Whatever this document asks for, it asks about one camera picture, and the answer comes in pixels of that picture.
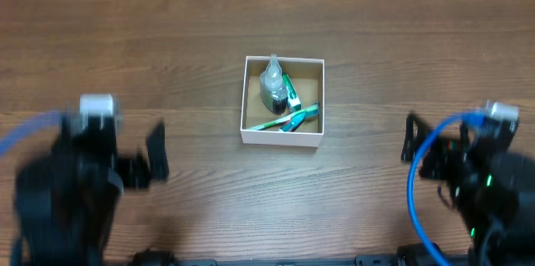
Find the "green white toothbrush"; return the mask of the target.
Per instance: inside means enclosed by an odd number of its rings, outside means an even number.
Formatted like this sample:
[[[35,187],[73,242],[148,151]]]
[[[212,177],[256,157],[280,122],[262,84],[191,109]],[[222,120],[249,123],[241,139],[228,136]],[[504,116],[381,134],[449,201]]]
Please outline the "green white toothbrush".
[[[317,116],[319,113],[319,110],[320,110],[319,103],[315,103],[313,105],[310,105],[309,107],[295,111],[279,119],[272,120],[272,121],[269,121],[267,123],[263,123],[260,125],[255,125],[255,126],[249,127],[248,129],[249,130],[266,130],[269,128],[273,128],[275,126],[286,124],[290,120],[292,120],[294,117],[299,116],[299,115],[303,115],[304,119],[308,120],[308,119],[313,118],[314,116]]]

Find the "green toothpaste tube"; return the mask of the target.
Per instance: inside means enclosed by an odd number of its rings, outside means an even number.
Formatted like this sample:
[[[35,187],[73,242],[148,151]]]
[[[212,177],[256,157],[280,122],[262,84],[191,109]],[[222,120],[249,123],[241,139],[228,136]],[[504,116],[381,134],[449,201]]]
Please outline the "green toothpaste tube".
[[[307,116],[305,113],[294,115],[291,120],[289,120],[279,128],[279,131],[294,132],[306,120],[306,117]]]

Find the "green Dettol soap bar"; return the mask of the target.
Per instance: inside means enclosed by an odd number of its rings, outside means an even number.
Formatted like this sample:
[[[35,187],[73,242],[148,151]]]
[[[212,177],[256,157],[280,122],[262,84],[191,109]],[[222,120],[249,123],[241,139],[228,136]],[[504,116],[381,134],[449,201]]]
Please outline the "green Dettol soap bar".
[[[283,73],[283,82],[288,92],[287,105],[291,113],[301,110],[302,103],[298,97],[297,90],[295,89],[292,80],[287,73]]]

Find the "clear hand wash bottle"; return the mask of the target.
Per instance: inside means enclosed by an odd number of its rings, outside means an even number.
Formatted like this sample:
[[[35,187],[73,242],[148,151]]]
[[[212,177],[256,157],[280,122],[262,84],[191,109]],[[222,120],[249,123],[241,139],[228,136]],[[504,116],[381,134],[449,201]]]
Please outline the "clear hand wash bottle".
[[[264,105],[275,115],[281,115],[288,102],[288,90],[283,81],[283,70],[278,56],[272,54],[260,75],[260,96]]]

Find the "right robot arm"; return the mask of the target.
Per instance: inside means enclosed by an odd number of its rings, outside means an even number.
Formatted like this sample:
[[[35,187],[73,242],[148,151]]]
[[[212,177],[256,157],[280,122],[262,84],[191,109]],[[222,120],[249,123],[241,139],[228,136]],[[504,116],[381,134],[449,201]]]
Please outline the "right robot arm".
[[[534,160],[509,147],[516,115],[473,110],[437,127],[415,113],[406,117],[401,160],[409,163],[406,198],[421,253],[403,250],[414,265],[532,265]],[[471,239],[463,258],[449,258],[431,241],[415,205],[415,179],[447,186],[443,203],[458,212]]]

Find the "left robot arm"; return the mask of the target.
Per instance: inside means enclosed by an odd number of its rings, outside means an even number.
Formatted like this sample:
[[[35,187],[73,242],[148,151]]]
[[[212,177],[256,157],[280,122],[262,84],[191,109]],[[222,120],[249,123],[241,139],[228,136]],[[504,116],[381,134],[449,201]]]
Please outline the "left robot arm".
[[[14,184],[18,236],[12,265],[102,265],[120,198],[169,176],[166,127],[147,152],[121,154],[113,115],[59,114],[50,150],[22,165]]]

